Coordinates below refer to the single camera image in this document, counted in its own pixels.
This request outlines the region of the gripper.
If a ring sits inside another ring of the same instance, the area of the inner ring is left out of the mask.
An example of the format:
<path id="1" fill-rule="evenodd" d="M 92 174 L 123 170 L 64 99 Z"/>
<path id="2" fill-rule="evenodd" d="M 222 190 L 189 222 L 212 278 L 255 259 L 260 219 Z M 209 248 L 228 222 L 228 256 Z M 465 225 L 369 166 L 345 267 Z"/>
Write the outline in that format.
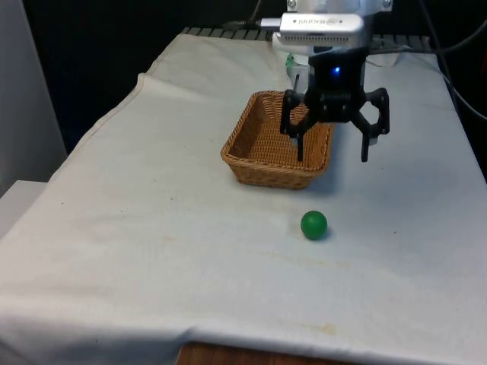
<path id="1" fill-rule="evenodd" d="M 366 48 L 347 49 L 343 52 L 326 52 L 308 60 L 309 76 L 307 99 L 298 93 L 300 75 L 293 78 L 293 88 L 287 89 L 282 99 L 280 133 L 297 142 L 298 161 L 304 159 L 304 135 L 318 122 L 344 122 L 352 124 L 362 133 L 361 161 L 368 161 L 372 139 L 390 132 L 390 99 L 383 87 L 372 92 L 363 88 Z M 302 102 L 308 108 L 298 124 L 291 123 L 291 111 Z M 370 103 L 378 110 L 377 122 L 370 124 L 360 109 Z"/>

